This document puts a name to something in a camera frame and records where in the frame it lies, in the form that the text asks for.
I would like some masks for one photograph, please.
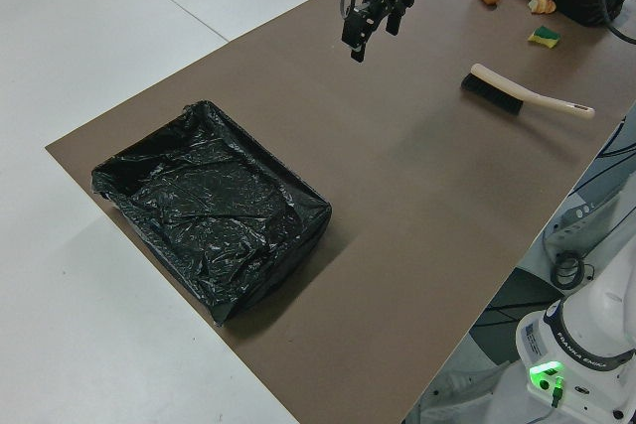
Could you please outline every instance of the brown table surface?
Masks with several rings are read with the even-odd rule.
[[[375,33],[359,65],[339,41],[338,1],[299,6],[48,150],[89,191],[92,167],[184,105],[215,102],[334,213],[279,291],[214,330],[301,423],[393,424],[631,106],[636,49],[532,16],[528,0],[417,0],[399,36]],[[562,33],[555,49],[526,41],[541,24]],[[529,105],[511,116],[460,89],[477,62],[597,116]]]

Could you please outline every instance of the green light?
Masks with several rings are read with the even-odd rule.
[[[544,364],[533,366],[529,369],[530,381],[535,387],[542,389],[541,381],[548,379],[561,369],[563,369],[563,365],[558,361],[549,361]],[[556,387],[560,387],[560,382],[558,380],[556,381]]]

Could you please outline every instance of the white floor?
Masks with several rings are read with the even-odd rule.
[[[303,1],[0,0],[0,422],[296,422],[44,148]]]

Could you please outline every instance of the sponge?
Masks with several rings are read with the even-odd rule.
[[[560,34],[541,25],[528,37],[528,40],[552,49],[560,40]]]

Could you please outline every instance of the black bristles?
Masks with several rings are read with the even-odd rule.
[[[473,93],[479,94],[491,103],[505,109],[511,114],[519,114],[519,111],[521,111],[521,107],[524,104],[521,99],[511,96],[508,93],[504,93],[501,89],[496,88],[492,84],[475,76],[473,73],[469,73],[464,78],[461,82],[461,87],[468,91],[472,91]]]

